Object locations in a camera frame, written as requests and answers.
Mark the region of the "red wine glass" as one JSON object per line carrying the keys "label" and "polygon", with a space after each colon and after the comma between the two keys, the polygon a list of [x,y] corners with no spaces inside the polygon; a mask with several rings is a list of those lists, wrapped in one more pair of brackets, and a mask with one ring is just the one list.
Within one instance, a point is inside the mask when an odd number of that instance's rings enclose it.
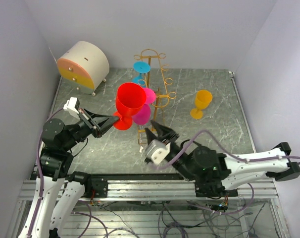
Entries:
{"label": "red wine glass", "polygon": [[132,124],[132,117],[136,115],[146,101],[146,93],[138,84],[128,82],[122,84],[118,90],[115,100],[117,111],[115,116],[119,117],[119,121],[114,124],[118,130],[128,130]]}

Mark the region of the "yellow wine glass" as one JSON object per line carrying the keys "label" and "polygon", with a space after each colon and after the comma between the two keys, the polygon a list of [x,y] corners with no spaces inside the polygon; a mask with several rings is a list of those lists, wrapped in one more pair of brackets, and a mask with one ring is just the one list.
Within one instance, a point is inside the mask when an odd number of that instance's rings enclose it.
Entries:
{"label": "yellow wine glass", "polygon": [[196,93],[194,105],[191,109],[190,116],[194,119],[201,119],[203,117],[203,110],[205,110],[213,99],[212,94],[207,90],[200,90]]}

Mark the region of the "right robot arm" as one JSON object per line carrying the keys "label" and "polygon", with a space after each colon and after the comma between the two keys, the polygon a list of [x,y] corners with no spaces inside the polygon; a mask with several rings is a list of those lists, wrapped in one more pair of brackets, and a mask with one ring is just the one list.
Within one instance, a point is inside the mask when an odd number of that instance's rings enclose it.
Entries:
{"label": "right robot arm", "polygon": [[172,166],[184,179],[193,181],[197,197],[237,196],[237,188],[260,179],[288,181],[300,176],[300,157],[291,156],[287,142],[261,153],[234,155],[216,152],[194,138],[176,144],[179,135],[151,121],[156,133],[146,128],[145,162],[158,170]]}

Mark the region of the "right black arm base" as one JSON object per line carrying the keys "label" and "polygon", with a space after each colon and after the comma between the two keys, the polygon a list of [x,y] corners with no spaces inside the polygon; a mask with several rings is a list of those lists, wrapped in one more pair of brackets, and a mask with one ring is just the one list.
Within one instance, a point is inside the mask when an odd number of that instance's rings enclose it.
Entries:
{"label": "right black arm base", "polygon": [[194,182],[196,197],[218,198],[218,197],[237,197],[237,189],[226,189],[221,181],[205,182],[196,180]]}

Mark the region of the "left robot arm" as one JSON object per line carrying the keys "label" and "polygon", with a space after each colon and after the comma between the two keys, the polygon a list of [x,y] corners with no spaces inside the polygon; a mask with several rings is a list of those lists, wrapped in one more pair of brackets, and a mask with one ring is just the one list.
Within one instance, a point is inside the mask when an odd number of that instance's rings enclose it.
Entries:
{"label": "left robot arm", "polygon": [[92,193],[91,175],[85,172],[68,174],[74,155],[71,149],[88,141],[89,135],[102,137],[117,121],[117,116],[76,109],[79,121],[65,125],[51,115],[43,126],[37,150],[38,177],[32,205],[20,233],[21,238],[57,238],[80,197]]}

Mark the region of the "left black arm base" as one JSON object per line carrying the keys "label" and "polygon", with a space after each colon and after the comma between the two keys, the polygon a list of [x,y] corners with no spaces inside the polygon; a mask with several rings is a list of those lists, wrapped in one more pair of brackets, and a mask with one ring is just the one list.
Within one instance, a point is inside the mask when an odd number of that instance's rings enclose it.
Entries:
{"label": "left black arm base", "polygon": [[69,182],[76,181],[84,185],[84,197],[87,198],[106,198],[108,192],[108,182],[105,178],[98,175],[91,175],[85,172],[73,172],[66,179]]}

